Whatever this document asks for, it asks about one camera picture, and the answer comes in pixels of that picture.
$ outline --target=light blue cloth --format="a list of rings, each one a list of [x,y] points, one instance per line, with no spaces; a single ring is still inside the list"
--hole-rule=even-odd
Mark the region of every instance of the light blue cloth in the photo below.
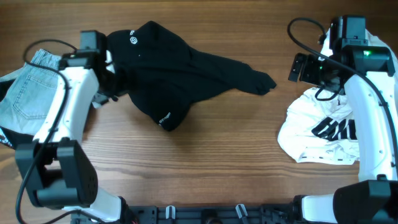
[[[32,63],[58,69],[60,56],[40,49]],[[25,65],[3,77],[0,82],[13,80],[6,97],[0,102],[0,126],[22,134],[35,135],[49,112],[58,75],[49,70]]]

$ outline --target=black t-shirt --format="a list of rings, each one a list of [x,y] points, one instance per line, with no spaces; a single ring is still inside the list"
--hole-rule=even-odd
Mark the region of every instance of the black t-shirt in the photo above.
[[[276,86],[266,73],[199,52],[153,21],[138,30],[111,33],[108,49],[132,102],[169,131],[181,123],[192,103],[232,88],[264,95]]]

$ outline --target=table surface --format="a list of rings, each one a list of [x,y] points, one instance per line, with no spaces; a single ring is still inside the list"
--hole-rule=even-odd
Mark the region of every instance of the table surface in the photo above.
[[[285,203],[294,195],[332,194],[358,181],[358,164],[298,164],[278,145],[288,106],[310,88],[287,80],[295,54],[303,50],[289,39],[286,26],[295,17],[312,17],[328,27],[333,16],[362,14],[369,31],[397,51],[398,1],[25,2],[0,3],[0,75],[20,68],[23,50],[35,40],[61,39],[78,46],[81,30],[109,34],[153,20],[192,47],[248,63],[278,84],[265,96],[230,90],[196,103],[172,132],[140,112],[128,96],[91,113],[83,148],[99,185],[128,204]],[[294,32],[320,50],[316,27],[297,25]],[[68,50],[42,47],[55,54]],[[20,184],[14,151],[0,146],[0,223],[16,223]],[[27,197],[23,201],[22,213],[30,222],[60,214],[33,208]]]

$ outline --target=black print on white shirt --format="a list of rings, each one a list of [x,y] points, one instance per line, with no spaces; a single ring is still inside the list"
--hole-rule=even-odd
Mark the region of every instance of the black print on white shirt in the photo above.
[[[315,136],[329,141],[340,139],[356,140],[355,123],[353,119],[344,119],[339,123],[336,120],[327,117],[313,128],[311,132]]]

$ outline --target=robotic arm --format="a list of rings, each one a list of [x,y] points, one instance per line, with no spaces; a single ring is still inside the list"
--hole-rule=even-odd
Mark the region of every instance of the robotic arm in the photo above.
[[[289,24],[288,33],[298,44],[290,33],[293,22]],[[34,141],[16,149],[21,176],[28,178],[26,191],[30,201],[35,207],[78,211],[71,223],[87,224],[397,223],[395,70],[389,49],[368,46],[364,34],[363,17],[339,17],[332,22],[330,35],[333,50],[330,58],[334,62],[328,59],[319,61],[317,52],[312,52],[316,56],[298,54],[289,76],[289,80],[300,78],[300,81],[320,86],[321,90],[347,95],[356,119],[361,155],[359,180],[362,182],[340,188],[331,195],[298,195],[286,205],[246,208],[239,204],[236,207],[177,209],[173,206],[128,207],[123,198],[98,187],[95,169],[80,146],[90,103],[97,91],[106,96],[125,93],[115,92],[123,87],[118,86],[120,82],[115,74],[106,69],[106,62],[111,61],[110,54],[107,59],[106,37],[97,31],[84,31],[80,50],[63,55],[60,61],[59,72],[67,77],[70,88],[57,131],[46,143],[65,92],[65,83],[61,79],[49,115]],[[356,71],[366,74],[377,91]],[[43,144],[45,153],[27,176]],[[46,169],[45,165],[54,160],[60,162],[61,168]]]

